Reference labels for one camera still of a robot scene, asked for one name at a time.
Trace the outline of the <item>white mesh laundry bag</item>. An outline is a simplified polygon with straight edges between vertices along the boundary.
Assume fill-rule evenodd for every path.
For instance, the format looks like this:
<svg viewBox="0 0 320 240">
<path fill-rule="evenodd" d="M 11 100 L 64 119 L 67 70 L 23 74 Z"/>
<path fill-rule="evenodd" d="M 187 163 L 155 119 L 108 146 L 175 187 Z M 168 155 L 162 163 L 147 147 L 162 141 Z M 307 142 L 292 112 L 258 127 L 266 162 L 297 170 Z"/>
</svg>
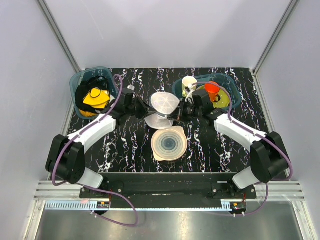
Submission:
<svg viewBox="0 0 320 240">
<path fill-rule="evenodd" d="M 180 100 L 172 93 L 157 92 L 151 95 L 149 103 L 156 113 L 144 119 L 146 124 L 156 130 L 170 128 L 174 122 L 167 117 L 177 109 Z"/>
</svg>

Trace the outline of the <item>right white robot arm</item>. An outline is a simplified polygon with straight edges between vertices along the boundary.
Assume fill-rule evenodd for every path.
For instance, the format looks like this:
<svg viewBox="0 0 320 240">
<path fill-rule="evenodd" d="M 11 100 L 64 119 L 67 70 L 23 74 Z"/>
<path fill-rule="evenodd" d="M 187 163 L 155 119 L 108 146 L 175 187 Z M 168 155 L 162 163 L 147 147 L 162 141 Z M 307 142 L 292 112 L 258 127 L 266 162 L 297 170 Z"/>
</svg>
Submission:
<svg viewBox="0 0 320 240">
<path fill-rule="evenodd" d="M 239 198 L 250 185 L 269 183 L 286 170 L 289 170 L 288 179 L 293 176 L 293 166 L 279 133 L 256 130 L 232 117 L 230 110 L 214 108 L 205 89 L 182 98 L 167 118 L 176 122 L 203 119 L 217 133 L 233 139 L 250 153 L 250 166 L 235 174 L 227 185 L 232 198 Z"/>
</svg>

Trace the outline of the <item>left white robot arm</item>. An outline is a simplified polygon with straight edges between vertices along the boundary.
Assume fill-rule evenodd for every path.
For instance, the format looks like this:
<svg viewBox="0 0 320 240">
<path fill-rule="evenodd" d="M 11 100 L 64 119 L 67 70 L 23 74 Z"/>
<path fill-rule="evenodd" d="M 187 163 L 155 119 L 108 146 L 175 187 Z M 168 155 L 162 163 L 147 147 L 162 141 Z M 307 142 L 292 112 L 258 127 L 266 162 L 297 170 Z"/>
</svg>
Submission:
<svg viewBox="0 0 320 240">
<path fill-rule="evenodd" d="M 54 137 L 45 166 L 51 173 L 52 184 L 88 186 L 95 197 L 103 198 L 108 193 L 108 186 L 103 182 L 102 175 L 86 167 L 86 152 L 102 137 L 124 124 L 129 117 L 143 120 L 156 112 L 135 91 L 121 88 L 117 98 L 91 123 L 75 133 Z"/>
</svg>

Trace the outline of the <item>cream yellow mug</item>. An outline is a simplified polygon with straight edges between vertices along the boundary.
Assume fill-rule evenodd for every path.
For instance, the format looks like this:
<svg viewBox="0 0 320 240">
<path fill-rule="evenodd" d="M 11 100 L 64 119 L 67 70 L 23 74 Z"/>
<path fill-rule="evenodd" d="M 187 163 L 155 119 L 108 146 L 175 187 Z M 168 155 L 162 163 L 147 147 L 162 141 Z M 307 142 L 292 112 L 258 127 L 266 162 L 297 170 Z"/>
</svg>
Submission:
<svg viewBox="0 0 320 240">
<path fill-rule="evenodd" d="M 195 84 L 197 82 L 198 82 L 197 79 L 193 76 L 185 76 L 182 79 L 181 89 L 182 89 L 182 96 L 184 98 L 186 98 L 190 92 L 193 92 L 196 90 L 197 86 Z"/>
</svg>

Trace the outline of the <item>pink blue swirl plate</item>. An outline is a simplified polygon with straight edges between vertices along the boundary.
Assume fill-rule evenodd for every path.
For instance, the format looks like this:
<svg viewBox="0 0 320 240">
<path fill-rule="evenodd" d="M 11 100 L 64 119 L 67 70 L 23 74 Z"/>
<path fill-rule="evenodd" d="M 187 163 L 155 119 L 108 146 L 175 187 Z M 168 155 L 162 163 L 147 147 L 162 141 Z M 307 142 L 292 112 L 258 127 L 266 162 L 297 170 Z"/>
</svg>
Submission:
<svg viewBox="0 0 320 240">
<path fill-rule="evenodd" d="M 158 162 L 176 161 L 187 151 L 188 141 L 181 126 L 157 130 L 151 139 L 154 159 Z"/>
</svg>

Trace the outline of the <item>orange cup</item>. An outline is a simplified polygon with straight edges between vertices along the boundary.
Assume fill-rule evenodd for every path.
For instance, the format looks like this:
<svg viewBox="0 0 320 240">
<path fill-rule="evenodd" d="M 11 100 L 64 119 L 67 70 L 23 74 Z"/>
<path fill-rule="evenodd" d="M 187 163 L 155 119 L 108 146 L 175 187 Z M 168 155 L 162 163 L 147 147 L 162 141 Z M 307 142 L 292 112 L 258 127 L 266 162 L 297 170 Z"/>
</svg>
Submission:
<svg viewBox="0 0 320 240">
<path fill-rule="evenodd" d="M 220 87 L 216 82 L 210 81 L 205 83 L 204 89 L 208 93 L 211 102 L 219 102 L 221 100 L 219 95 Z"/>
</svg>

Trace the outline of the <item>yellow green plate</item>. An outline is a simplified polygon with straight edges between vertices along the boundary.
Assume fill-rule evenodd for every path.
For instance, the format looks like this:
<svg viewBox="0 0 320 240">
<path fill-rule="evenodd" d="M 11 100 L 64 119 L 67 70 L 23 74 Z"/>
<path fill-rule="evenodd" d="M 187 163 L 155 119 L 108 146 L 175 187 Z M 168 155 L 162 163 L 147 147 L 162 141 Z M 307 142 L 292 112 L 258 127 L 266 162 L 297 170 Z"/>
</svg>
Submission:
<svg viewBox="0 0 320 240">
<path fill-rule="evenodd" d="M 198 87 L 197 90 L 205 90 L 204 85 Z M 220 89 L 219 95 L 220 95 L 220 101 L 211 102 L 211 103 L 213 104 L 213 106 L 215 108 L 221 108 L 221 109 L 222 108 L 227 108 L 229 106 L 229 104 L 230 104 L 229 97 L 227 96 L 227 94 L 222 89 Z"/>
</svg>

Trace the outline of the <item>yellow cloth in bin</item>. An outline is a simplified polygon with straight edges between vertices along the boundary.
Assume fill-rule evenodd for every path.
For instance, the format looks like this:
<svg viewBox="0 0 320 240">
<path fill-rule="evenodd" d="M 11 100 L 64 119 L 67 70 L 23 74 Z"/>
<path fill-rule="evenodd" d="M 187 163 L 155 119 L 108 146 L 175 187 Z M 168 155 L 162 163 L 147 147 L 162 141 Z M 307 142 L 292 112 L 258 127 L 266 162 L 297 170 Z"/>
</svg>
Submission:
<svg viewBox="0 0 320 240">
<path fill-rule="evenodd" d="M 110 100 L 111 95 L 108 90 L 92 88 L 80 102 L 82 105 L 79 107 L 79 112 L 84 117 L 96 116 L 109 104 Z"/>
</svg>

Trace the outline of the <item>right teal plastic bin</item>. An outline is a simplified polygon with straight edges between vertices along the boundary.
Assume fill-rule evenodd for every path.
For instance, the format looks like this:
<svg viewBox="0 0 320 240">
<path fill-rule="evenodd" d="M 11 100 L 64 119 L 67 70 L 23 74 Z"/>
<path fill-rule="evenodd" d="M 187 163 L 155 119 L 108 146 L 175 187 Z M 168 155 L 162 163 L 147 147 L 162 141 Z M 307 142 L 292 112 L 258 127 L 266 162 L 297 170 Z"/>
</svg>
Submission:
<svg viewBox="0 0 320 240">
<path fill-rule="evenodd" d="M 221 87 L 225 88 L 225 90 L 229 93 L 231 100 L 232 100 L 232 109 L 237 108 L 241 102 L 242 97 L 239 93 L 238 87 L 235 84 L 235 81 L 228 75 L 222 73 L 215 73 L 215 74 L 206 74 L 206 75 L 199 75 L 195 76 L 198 82 L 215 82 Z M 181 99 L 182 96 L 182 79 L 178 79 L 174 82 L 172 87 L 172 93 L 178 98 Z"/>
</svg>

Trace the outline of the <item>teal plastic bin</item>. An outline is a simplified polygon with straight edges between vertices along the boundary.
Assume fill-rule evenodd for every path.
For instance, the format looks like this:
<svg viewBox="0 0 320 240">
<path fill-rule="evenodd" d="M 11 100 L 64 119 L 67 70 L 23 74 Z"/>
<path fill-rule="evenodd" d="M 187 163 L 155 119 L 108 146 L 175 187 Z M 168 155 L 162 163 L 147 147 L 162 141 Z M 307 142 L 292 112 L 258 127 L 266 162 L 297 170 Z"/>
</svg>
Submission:
<svg viewBox="0 0 320 240">
<path fill-rule="evenodd" d="M 225 88 L 225 90 L 229 93 L 231 100 L 232 100 L 232 109 L 237 108 L 241 102 L 242 97 L 239 93 L 238 87 L 235 84 L 235 81 L 228 75 L 222 73 L 215 73 L 215 74 L 206 74 L 206 75 L 199 75 L 195 76 L 198 82 L 215 82 L 221 87 Z M 178 98 L 181 99 L 182 96 L 182 79 L 178 79 L 174 82 L 172 87 L 172 93 Z"/>
<path fill-rule="evenodd" d="M 70 85 L 70 92 L 71 92 L 71 97 L 72 97 L 72 102 L 74 104 L 75 112 L 78 115 L 78 117 L 81 118 L 81 119 L 92 120 L 95 117 L 97 117 L 98 114 L 100 114 L 105 109 L 104 108 L 103 110 L 101 110 L 95 116 L 85 117 L 80 113 L 79 108 L 76 106 L 75 94 L 76 94 L 76 90 L 77 90 L 78 86 L 81 84 L 81 82 L 87 81 L 90 78 L 98 77 L 98 76 L 102 76 L 102 77 L 107 78 L 107 87 L 108 87 L 108 90 L 109 90 L 109 93 L 110 93 L 110 96 L 111 96 L 111 100 L 110 101 L 112 101 L 113 99 L 116 99 L 117 96 L 118 96 L 119 90 L 118 90 L 118 88 L 117 88 L 117 86 L 115 84 L 113 75 L 112 75 L 111 71 L 108 68 L 102 67 L 102 66 L 93 67 L 93 68 L 89 68 L 89 69 L 86 69 L 86 70 L 84 70 L 82 72 L 79 72 L 79 73 L 75 74 L 70 79 L 69 85 Z"/>
</svg>

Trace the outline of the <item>black cloth in bin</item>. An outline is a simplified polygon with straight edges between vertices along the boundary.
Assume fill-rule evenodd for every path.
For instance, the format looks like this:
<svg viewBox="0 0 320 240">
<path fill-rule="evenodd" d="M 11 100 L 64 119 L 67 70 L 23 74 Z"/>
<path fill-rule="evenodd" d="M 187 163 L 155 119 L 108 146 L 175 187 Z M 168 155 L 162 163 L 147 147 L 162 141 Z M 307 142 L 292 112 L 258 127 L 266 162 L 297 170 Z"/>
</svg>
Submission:
<svg viewBox="0 0 320 240">
<path fill-rule="evenodd" d="M 81 101 L 87 95 L 87 93 L 93 89 L 98 88 L 101 90 L 108 90 L 107 78 L 103 76 L 92 77 L 89 80 L 82 81 L 77 87 L 75 92 L 75 104 L 79 108 L 82 106 Z"/>
</svg>

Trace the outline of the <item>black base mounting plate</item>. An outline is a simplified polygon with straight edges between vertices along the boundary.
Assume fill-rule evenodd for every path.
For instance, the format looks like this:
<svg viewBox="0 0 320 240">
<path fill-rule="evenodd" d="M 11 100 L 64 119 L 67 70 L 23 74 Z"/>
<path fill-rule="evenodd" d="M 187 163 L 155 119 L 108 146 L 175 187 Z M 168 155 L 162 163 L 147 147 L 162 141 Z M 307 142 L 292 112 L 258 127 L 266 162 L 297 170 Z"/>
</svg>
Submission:
<svg viewBox="0 0 320 240">
<path fill-rule="evenodd" d="M 105 191 L 133 197 L 193 196 L 214 199 L 247 199 L 257 197 L 251 184 L 239 189 L 232 182 L 234 173 L 104 173 L 101 186 Z"/>
</svg>

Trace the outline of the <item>left aluminium frame post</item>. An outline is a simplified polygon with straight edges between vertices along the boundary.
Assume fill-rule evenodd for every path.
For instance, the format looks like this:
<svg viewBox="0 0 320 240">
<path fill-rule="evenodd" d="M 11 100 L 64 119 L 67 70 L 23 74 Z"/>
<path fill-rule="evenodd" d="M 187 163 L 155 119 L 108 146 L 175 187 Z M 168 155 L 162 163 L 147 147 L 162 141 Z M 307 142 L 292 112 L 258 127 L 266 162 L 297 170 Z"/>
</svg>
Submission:
<svg viewBox="0 0 320 240">
<path fill-rule="evenodd" d="M 48 25 L 50 26 L 54 36 L 56 37 L 60 47 L 62 48 L 62 51 L 64 52 L 67 60 L 71 64 L 73 70 L 76 73 L 79 73 L 81 71 L 74 55 L 72 54 L 55 18 L 53 13 L 51 12 L 47 2 L 45 0 L 36 0 L 36 3 L 38 4 L 41 12 L 43 13 Z"/>
</svg>

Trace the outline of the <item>aluminium frame post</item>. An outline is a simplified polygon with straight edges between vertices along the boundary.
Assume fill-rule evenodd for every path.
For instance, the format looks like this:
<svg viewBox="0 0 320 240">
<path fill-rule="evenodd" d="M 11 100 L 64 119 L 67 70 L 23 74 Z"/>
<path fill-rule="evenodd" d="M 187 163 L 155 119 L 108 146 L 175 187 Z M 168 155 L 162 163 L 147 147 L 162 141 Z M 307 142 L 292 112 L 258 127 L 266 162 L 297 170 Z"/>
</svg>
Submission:
<svg viewBox="0 0 320 240">
<path fill-rule="evenodd" d="M 254 74 L 257 74 L 259 70 L 261 69 L 262 65 L 264 64 L 265 60 L 267 59 L 269 53 L 273 49 L 276 41 L 278 40 L 280 34 L 284 30 L 286 24 L 288 23 L 291 15 L 295 11 L 296 7 L 300 3 L 300 0 L 290 0 L 288 6 L 286 7 L 282 17 L 280 18 L 274 32 L 271 35 L 271 38 L 269 39 L 264 51 L 262 52 L 262 55 L 260 56 L 257 64 L 252 69 L 252 72 Z"/>
<path fill-rule="evenodd" d="M 72 54 L 55 18 L 53 13 L 51 12 L 47 2 L 45 0 L 36 0 L 36 3 L 38 4 L 41 12 L 43 13 L 48 25 L 50 26 L 54 36 L 56 37 L 60 47 L 62 48 L 62 51 L 64 52 L 67 60 L 71 64 L 73 70 L 76 73 L 79 73 L 81 71 L 74 55 Z"/>
</svg>

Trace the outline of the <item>right aluminium frame post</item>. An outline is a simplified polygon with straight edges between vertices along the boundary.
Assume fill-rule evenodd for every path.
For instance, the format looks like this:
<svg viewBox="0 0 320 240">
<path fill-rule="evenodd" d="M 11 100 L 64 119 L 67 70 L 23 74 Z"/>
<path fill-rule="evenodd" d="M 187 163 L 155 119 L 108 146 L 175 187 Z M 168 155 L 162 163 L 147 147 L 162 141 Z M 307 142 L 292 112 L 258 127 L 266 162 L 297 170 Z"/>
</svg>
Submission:
<svg viewBox="0 0 320 240">
<path fill-rule="evenodd" d="M 300 0 L 290 0 L 288 6 L 286 7 L 282 17 L 280 18 L 274 32 L 271 35 L 271 38 L 269 39 L 264 51 L 262 52 L 262 55 L 260 56 L 257 64 L 252 69 L 252 72 L 254 74 L 257 74 L 259 70 L 261 69 L 262 65 L 264 64 L 265 60 L 267 59 L 269 53 L 273 49 L 276 41 L 278 40 L 280 34 L 284 30 L 286 24 L 288 23 L 291 15 L 295 11 L 296 7 L 300 3 Z"/>
</svg>

